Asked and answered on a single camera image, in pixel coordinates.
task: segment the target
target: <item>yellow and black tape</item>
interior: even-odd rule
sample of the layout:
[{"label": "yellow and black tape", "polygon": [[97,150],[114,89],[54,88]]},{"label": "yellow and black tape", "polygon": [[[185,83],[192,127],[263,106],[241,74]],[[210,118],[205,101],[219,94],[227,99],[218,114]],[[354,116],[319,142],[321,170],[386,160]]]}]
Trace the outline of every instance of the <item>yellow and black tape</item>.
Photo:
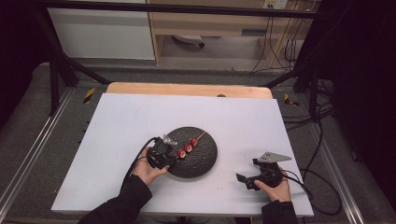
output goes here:
[{"label": "yellow and black tape", "polygon": [[82,102],[84,105],[87,105],[90,102],[94,92],[95,88],[90,88],[88,90],[87,94],[85,95],[84,102]]},{"label": "yellow and black tape", "polygon": [[289,99],[289,95],[285,93],[285,105],[294,105],[294,106],[300,106],[299,103],[293,102]]}]

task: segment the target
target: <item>power outlet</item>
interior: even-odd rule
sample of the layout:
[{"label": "power outlet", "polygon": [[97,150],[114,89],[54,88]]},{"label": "power outlet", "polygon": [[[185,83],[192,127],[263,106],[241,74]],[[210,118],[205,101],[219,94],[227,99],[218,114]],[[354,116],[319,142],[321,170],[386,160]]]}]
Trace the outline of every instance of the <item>power outlet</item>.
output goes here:
[{"label": "power outlet", "polygon": [[273,9],[276,7],[276,0],[265,0],[263,8]]},{"label": "power outlet", "polygon": [[277,0],[275,3],[275,9],[285,9],[288,0]]}]

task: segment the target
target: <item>wall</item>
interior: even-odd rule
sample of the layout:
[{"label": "wall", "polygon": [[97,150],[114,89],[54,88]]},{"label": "wall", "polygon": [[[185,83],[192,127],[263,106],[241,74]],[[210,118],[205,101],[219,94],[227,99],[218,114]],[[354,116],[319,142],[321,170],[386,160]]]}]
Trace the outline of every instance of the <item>wall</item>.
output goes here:
[{"label": "wall", "polygon": [[[145,3],[144,0],[95,2]],[[70,57],[154,60],[146,12],[49,8],[49,14],[64,52]]]}]

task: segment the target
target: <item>white tabletop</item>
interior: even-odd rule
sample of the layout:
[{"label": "white tabletop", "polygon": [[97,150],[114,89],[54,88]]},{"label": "white tabletop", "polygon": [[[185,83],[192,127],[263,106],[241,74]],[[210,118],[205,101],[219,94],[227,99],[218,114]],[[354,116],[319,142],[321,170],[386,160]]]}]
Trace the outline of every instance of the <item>white tabletop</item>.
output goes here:
[{"label": "white tabletop", "polygon": [[[142,214],[260,216],[268,196],[247,190],[235,174],[258,175],[252,159],[266,151],[292,157],[279,165],[301,179],[276,100],[105,93],[51,210],[88,212],[116,197],[140,148],[151,137],[186,126],[214,138],[217,161],[198,178],[160,176],[149,186],[153,198]],[[304,191],[291,181],[290,191],[297,216],[313,216]]]}]

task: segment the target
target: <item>gray carpet floor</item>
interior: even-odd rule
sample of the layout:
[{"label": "gray carpet floor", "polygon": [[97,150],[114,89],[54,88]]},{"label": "gray carpet floor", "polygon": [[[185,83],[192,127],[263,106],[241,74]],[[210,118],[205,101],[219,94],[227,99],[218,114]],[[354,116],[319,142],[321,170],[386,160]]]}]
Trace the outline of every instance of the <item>gray carpet floor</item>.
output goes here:
[{"label": "gray carpet floor", "polygon": [[[146,67],[131,70],[130,68],[93,68],[103,77],[116,81],[132,82],[162,82],[162,83],[190,83],[190,84],[221,84],[257,86],[278,77],[279,73],[262,72],[249,75],[243,70],[227,67],[218,71],[197,71],[194,69],[162,69],[161,67]],[[89,104],[84,105],[85,94],[90,88],[91,80],[84,79],[81,86],[75,88],[63,115],[55,126],[47,144],[41,151],[35,166],[23,184],[18,196],[10,207],[6,219],[10,221],[16,217],[27,217],[36,223],[55,223],[55,220],[78,220],[80,216],[66,216],[50,211],[56,197],[55,190],[62,185],[68,168],[78,150],[84,130],[99,102],[106,86],[99,86]],[[290,86],[293,79],[283,83],[281,87],[273,89],[274,97],[278,100],[282,116],[304,116],[300,106],[286,105],[284,93],[288,93],[293,101],[298,101]],[[31,145],[45,125],[50,112],[50,89],[48,67],[41,66],[35,70],[34,80],[26,92],[14,114],[0,131],[0,192],[4,192],[8,183],[17,172],[20,164]],[[396,223],[396,215],[388,200],[373,180],[364,163],[352,160],[351,151],[337,118],[327,117],[322,121],[323,134],[326,143],[343,171],[343,176],[351,190],[357,206],[366,223]],[[299,167],[305,168],[311,158],[317,140],[309,126],[304,126],[288,132]],[[330,180],[327,168],[320,154],[317,155],[312,170]],[[312,175],[305,180],[306,185],[315,195],[312,202],[315,206],[334,211],[337,199],[329,187]],[[307,223],[348,223],[344,210],[337,216],[326,216],[314,210],[315,216],[305,219]]]}]

